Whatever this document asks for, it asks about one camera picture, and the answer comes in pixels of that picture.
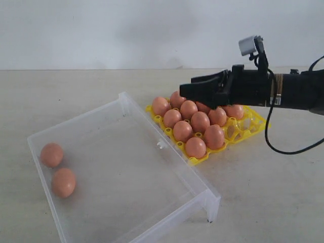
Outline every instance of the brown egg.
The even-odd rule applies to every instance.
[[[174,125],[180,121],[181,118],[181,114],[179,111],[171,109],[168,110],[166,112],[166,114],[163,117],[163,124],[164,126],[166,126],[166,128],[172,128],[174,127]]]
[[[63,149],[57,143],[46,144],[40,152],[40,160],[47,167],[58,166],[63,159]]]
[[[204,141],[212,150],[221,148],[225,142],[223,129],[219,125],[211,125],[205,131]]]
[[[244,116],[244,109],[241,105],[227,105],[223,106],[223,109],[226,111],[228,117],[233,117],[240,120]]]
[[[190,138],[185,146],[189,157],[202,158],[206,154],[206,145],[201,138]]]
[[[226,112],[221,108],[217,107],[215,110],[211,110],[208,113],[209,120],[211,125],[219,125],[220,127],[224,126],[227,120]]]
[[[60,198],[70,196],[75,189],[75,185],[75,174],[67,168],[59,169],[52,178],[52,191]]]
[[[206,128],[211,125],[211,122],[209,121],[209,118],[206,115],[206,113],[198,111],[192,116],[190,124],[195,133],[204,134]]]
[[[184,121],[178,121],[173,127],[173,137],[176,141],[187,142],[193,136],[191,125]]]
[[[191,119],[192,115],[196,112],[198,112],[198,108],[191,100],[186,100],[180,107],[180,113],[183,119]]]
[[[155,115],[164,116],[164,114],[170,109],[170,104],[163,97],[156,97],[152,102],[152,110]]]
[[[197,105],[197,108],[199,111],[202,111],[206,114],[208,114],[208,112],[211,110],[208,106],[206,106],[198,101],[196,102],[196,105]]]
[[[185,102],[186,98],[180,96],[179,91],[175,91],[172,93],[170,97],[170,104],[172,108],[178,108],[180,109],[183,102]]]

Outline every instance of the egg tray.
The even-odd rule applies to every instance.
[[[248,106],[243,105],[244,108],[244,116],[242,119],[235,119],[233,117],[228,117],[226,124],[221,128],[224,131],[225,135],[225,142],[224,145],[219,148],[212,150],[207,147],[206,154],[202,158],[195,158],[189,157],[185,151],[185,143],[179,141],[177,142],[173,136],[173,129],[166,128],[163,124],[163,117],[160,115],[155,115],[152,106],[147,105],[145,111],[149,112],[151,115],[152,120],[159,125],[159,127],[164,131],[164,133],[174,142],[174,144],[182,151],[185,157],[188,159],[188,163],[191,166],[196,166],[201,162],[205,161],[209,158],[211,153],[218,153],[226,149],[227,145],[229,144],[236,144],[239,143],[265,129],[266,120],[258,114],[255,110],[251,109]],[[203,138],[202,133],[195,133],[195,137]]]

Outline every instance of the plastic egg tray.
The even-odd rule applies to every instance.
[[[206,155],[200,159],[195,157],[189,157],[186,154],[185,151],[185,143],[183,142],[177,142],[175,138],[173,137],[173,130],[171,128],[166,128],[163,124],[163,117],[160,115],[155,115],[151,105],[146,106],[146,112],[149,112],[151,114],[152,120],[159,125],[159,127],[164,131],[164,133],[172,140],[172,142],[175,143],[175,145],[182,151],[182,153],[186,156],[188,159],[188,163],[191,166],[195,166],[200,164],[201,162],[205,161],[209,158],[209,155],[211,153],[218,153],[226,149],[227,145],[229,144],[236,144],[239,143],[265,129],[266,120],[258,114],[255,110],[251,109],[248,106],[243,106],[245,112],[242,119],[237,120],[233,117],[228,117],[226,124],[222,126],[221,128],[224,131],[225,135],[225,142],[224,145],[216,150],[212,150],[207,147]],[[201,133],[195,133],[195,137],[203,138],[203,134]]]

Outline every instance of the table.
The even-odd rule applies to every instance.
[[[29,135],[115,100],[122,91],[144,108],[191,77],[217,71],[0,71],[0,242],[59,242]],[[269,110],[255,109],[263,116]],[[307,111],[275,109],[269,139],[283,150],[302,148],[323,137],[322,121]],[[323,149],[281,155],[263,134],[228,146],[197,166],[222,195],[216,222],[206,223],[199,213],[159,242],[322,242]]]

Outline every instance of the white wall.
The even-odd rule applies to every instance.
[[[0,0],[0,69],[230,67],[252,34],[271,66],[310,65],[324,0]]]

